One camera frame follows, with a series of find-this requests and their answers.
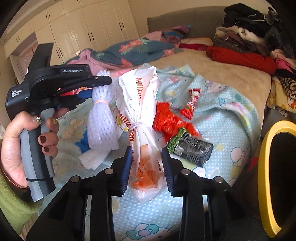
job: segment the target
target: yellow rim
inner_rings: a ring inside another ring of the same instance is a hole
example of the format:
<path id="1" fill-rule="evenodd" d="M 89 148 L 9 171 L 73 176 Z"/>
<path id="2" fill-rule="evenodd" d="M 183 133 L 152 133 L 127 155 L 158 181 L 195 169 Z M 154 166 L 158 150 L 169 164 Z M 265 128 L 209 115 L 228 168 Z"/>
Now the yellow rim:
<path id="1" fill-rule="evenodd" d="M 287 132 L 296 136 L 296 125 L 290 121 L 282 120 L 275 123 L 264 137 L 258 163 L 258 200 L 260 217 L 263 228 L 270 238 L 281 230 L 274 218 L 271 205 L 269 185 L 269 153 L 271 142 L 278 133 Z"/>

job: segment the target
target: bed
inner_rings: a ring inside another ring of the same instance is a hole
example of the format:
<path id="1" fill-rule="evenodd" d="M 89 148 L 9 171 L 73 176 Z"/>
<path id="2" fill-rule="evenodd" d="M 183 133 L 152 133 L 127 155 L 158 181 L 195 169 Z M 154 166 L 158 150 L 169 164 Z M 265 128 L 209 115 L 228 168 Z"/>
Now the bed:
<path id="1" fill-rule="evenodd" d="M 186 37 L 197 38 L 212 37 L 223 17 L 223 7 L 201 7 L 149 18 L 147 22 L 149 31 L 191 24 L 192 29 Z M 203 137 L 213 142 L 214 151 L 203 168 L 186 160 L 182 163 L 199 176 L 214 178 L 220 175 L 232 185 L 260 138 L 270 76 L 243 66 L 213 62 L 205 51 L 188 49 L 149 64 L 157 67 L 161 80 L 157 100 L 169 102 L 175 113 L 186 104 L 188 89 L 192 86 L 205 93 L 200 96 L 192 123 Z M 75 143 L 83 139 L 91 107 L 89 99 L 59 119 L 59 154 L 53 160 L 57 188 L 44 199 L 40 211 L 73 175 L 94 176 L 124 155 L 129 144 L 127 132 L 119 139 L 120 149 L 112 151 L 96 170 L 87 170 L 80 163 L 81 149 Z M 182 198 L 172 198 L 168 191 L 148 203 L 138 204 L 128 189 L 124 197 L 112 198 L 112 207 L 117 241 L 161 240 L 180 227 Z M 89 212 L 88 205 L 86 241 L 89 240 Z"/>

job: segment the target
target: red snack wrapper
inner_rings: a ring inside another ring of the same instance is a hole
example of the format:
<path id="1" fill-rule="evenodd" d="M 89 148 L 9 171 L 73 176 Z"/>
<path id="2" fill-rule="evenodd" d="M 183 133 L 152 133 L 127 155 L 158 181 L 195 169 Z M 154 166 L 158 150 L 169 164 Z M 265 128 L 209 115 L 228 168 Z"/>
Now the red snack wrapper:
<path id="1" fill-rule="evenodd" d="M 180 117 L 170 111 L 170 105 L 167 102 L 157 102 L 156 114 L 153 122 L 153 128 L 156 131 L 163 131 L 165 141 L 168 142 L 172 136 L 178 133 L 179 128 L 184 127 L 191 135 L 200 137 L 191 123 L 183 121 Z"/>
<path id="2" fill-rule="evenodd" d="M 180 113 L 184 115 L 187 119 L 191 120 L 196 103 L 198 101 L 198 97 L 200 95 L 200 89 L 191 89 L 189 90 L 189 94 L 191 95 L 191 98 L 185 108 L 180 111 Z"/>

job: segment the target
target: pink blanket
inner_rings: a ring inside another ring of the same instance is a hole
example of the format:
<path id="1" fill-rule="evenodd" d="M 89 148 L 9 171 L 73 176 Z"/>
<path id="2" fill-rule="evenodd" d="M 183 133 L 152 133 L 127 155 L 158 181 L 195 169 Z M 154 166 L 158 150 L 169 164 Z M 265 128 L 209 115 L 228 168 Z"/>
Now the pink blanket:
<path id="1" fill-rule="evenodd" d="M 95 60 L 90 55 L 91 52 L 88 49 L 85 49 L 80 53 L 79 59 L 73 59 L 67 64 L 88 64 L 93 76 L 96 76 L 100 70 L 115 70 L 110 71 L 111 77 L 119 77 L 124 73 L 132 70 L 131 68 L 127 69 L 119 65 L 102 63 L 100 61 Z"/>

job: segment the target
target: beige bed sheet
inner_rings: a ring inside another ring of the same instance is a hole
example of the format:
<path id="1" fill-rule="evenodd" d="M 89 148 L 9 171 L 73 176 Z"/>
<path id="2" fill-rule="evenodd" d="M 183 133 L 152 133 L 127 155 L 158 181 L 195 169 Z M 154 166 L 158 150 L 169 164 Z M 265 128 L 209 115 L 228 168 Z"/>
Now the beige bed sheet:
<path id="1" fill-rule="evenodd" d="M 262 127 L 264 108 L 271 88 L 269 74 L 245 66 L 212 61 L 205 51 L 191 49 L 184 49 L 184 52 L 152 61 L 149 64 L 161 69 L 170 65 L 182 67 L 188 64 L 195 74 L 235 88 L 254 104 Z"/>

